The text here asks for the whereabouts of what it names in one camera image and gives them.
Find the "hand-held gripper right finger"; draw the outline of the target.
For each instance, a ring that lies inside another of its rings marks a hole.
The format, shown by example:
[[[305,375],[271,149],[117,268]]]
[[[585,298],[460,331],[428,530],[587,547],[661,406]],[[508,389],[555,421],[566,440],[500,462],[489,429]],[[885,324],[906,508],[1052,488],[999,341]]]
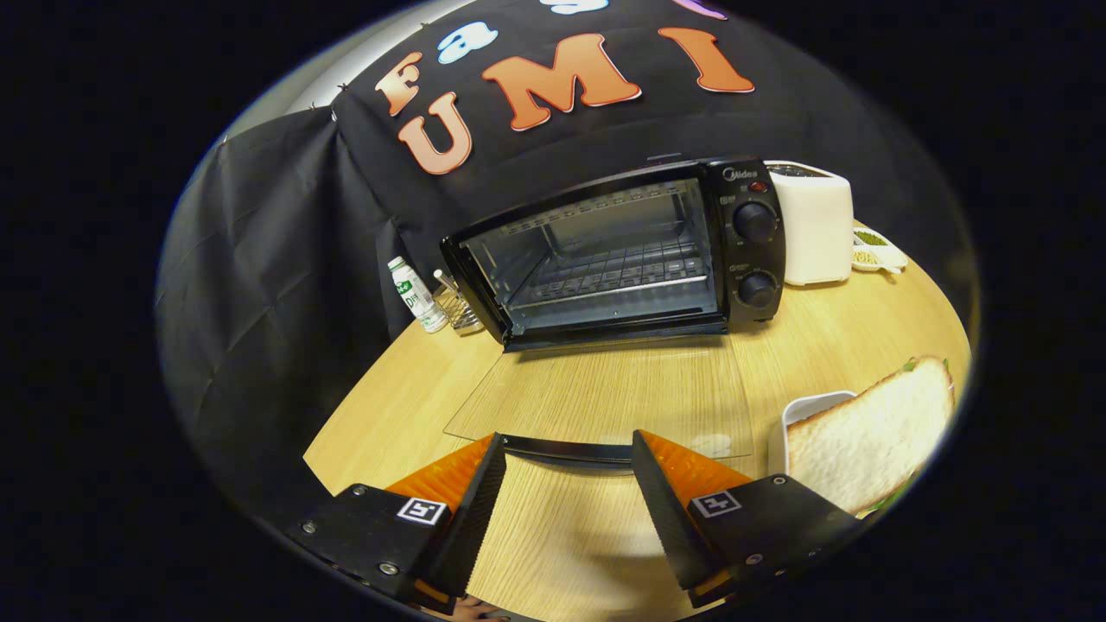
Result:
[[[860,519],[785,473],[750,478],[637,429],[632,471],[692,607],[771,592],[860,535]]]

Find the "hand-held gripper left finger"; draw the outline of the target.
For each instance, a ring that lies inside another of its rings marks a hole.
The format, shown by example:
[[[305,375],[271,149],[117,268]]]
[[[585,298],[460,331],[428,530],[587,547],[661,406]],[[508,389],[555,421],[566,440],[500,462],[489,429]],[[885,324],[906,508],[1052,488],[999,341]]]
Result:
[[[505,470],[505,438],[489,434],[386,488],[349,485],[290,523],[289,539],[375,594],[450,614]]]

